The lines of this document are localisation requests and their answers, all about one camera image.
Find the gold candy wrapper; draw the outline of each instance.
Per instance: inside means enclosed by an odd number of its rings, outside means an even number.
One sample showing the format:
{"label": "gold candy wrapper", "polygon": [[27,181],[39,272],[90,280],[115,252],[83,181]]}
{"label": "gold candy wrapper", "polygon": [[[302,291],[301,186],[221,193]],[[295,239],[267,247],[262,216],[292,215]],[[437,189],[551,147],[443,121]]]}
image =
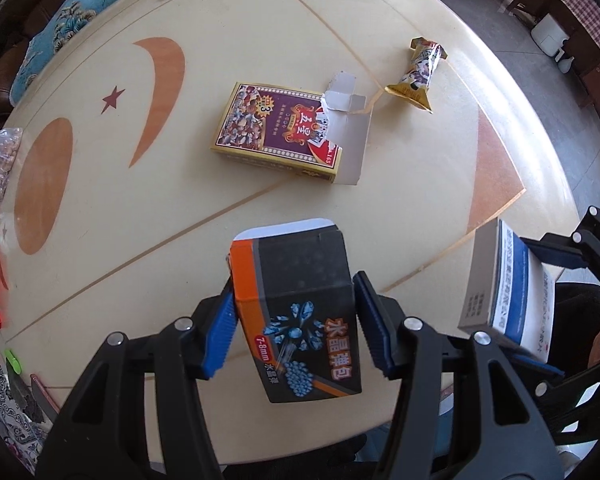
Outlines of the gold candy wrapper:
{"label": "gold candy wrapper", "polygon": [[414,53],[407,72],[398,84],[385,86],[384,91],[430,112],[427,90],[433,71],[438,66],[440,58],[446,59],[446,52],[439,43],[424,38],[411,40],[411,48]]}

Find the orange circle design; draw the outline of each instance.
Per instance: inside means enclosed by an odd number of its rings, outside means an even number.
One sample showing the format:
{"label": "orange circle design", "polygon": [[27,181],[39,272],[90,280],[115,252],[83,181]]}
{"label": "orange circle design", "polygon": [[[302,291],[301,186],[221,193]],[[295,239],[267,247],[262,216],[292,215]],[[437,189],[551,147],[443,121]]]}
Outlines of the orange circle design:
{"label": "orange circle design", "polygon": [[60,117],[44,127],[27,153],[13,208],[16,237],[25,254],[42,248],[56,222],[73,150],[71,122]]}

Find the green clip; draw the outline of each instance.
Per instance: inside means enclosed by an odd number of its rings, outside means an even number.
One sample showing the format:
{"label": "green clip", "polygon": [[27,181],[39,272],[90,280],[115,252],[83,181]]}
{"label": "green clip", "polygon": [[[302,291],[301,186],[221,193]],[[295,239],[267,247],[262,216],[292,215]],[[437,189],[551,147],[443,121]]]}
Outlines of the green clip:
{"label": "green clip", "polygon": [[11,368],[13,368],[13,371],[16,372],[18,375],[20,375],[22,373],[22,367],[20,366],[20,363],[16,359],[16,356],[13,355],[13,352],[11,352],[11,350],[7,348],[4,351],[4,357],[5,357],[5,359],[7,359],[7,361],[11,365]]}

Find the cream table top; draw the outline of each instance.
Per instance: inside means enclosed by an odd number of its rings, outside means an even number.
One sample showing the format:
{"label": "cream table top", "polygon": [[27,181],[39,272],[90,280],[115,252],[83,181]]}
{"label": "cream table top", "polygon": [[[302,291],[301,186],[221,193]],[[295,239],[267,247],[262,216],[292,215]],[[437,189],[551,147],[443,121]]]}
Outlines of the cream table top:
{"label": "cream table top", "polygon": [[[448,52],[433,114],[381,92],[417,36]],[[209,150],[236,81],[323,91],[339,70],[375,102],[357,186]],[[116,107],[103,110],[113,90]],[[578,222],[538,116],[439,0],[120,0],[53,58],[8,126],[26,131],[0,208],[0,349],[58,402],[108,333],[158,332],[217,294],[244,229],[330,218],[352,272],[457,333],[478,225],[503,212],[539,237]],[[301,452],[390,420],[398,384],[361,352],[362,394],[270,404],[238,327],[224,368],[200,383],[218,460]],[[160,460],[153,386],[148,377],[148,443]]]}

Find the floor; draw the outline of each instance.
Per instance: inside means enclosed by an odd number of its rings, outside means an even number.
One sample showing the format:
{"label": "floor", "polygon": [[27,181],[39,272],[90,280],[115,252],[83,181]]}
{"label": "floor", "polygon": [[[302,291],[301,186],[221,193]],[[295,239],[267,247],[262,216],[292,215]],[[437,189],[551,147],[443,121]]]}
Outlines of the floor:
{"label": "floor", "polygon": [[[600,118],[592,105],[580,108],[584,89],[573,73],[562,74],[500,0],[442,0],[493,51],[540,117],[562,163],[582,216],[600,208]],[[566,270],[561,281],[597,283],[586,269]]]}

